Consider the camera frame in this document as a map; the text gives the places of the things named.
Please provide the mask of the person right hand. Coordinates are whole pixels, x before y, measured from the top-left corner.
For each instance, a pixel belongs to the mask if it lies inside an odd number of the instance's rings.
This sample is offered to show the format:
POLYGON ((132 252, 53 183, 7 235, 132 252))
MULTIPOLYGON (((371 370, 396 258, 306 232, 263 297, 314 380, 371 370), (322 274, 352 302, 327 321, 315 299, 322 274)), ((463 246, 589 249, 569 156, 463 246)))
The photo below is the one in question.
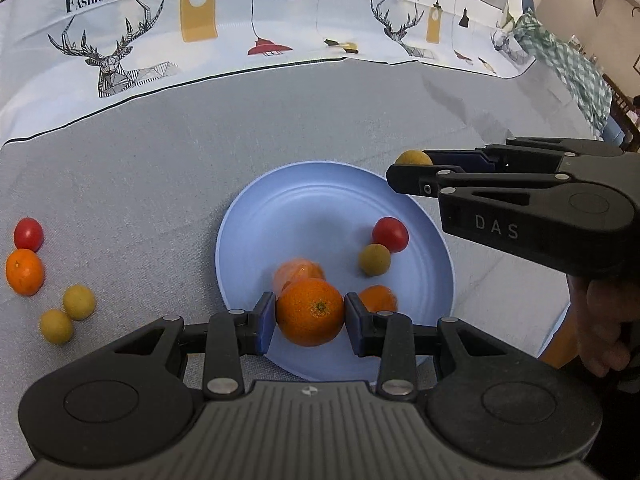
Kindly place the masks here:
POLYGON ((624 323, 639 321, 639 286, 567 277, 570 310, 576 318, 578 356, 592 374, 603 377, 630 362, 620 334, 624 323))

